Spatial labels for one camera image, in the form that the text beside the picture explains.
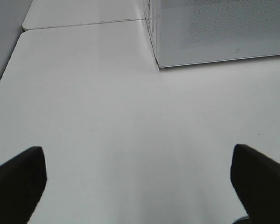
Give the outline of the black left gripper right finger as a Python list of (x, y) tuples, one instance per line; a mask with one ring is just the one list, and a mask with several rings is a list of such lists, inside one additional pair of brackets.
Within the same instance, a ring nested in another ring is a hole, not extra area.
[(280, 164), (254, 148), (237, 144), (231, 183), (247, 216), (237, 224), (280, 224)]

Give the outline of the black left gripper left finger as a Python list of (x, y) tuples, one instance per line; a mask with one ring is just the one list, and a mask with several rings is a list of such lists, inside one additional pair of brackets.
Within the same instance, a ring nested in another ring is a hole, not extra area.
[(0, 165), (0, 224), (26, 224), (47, 183), (42, 147), (31, 147)]

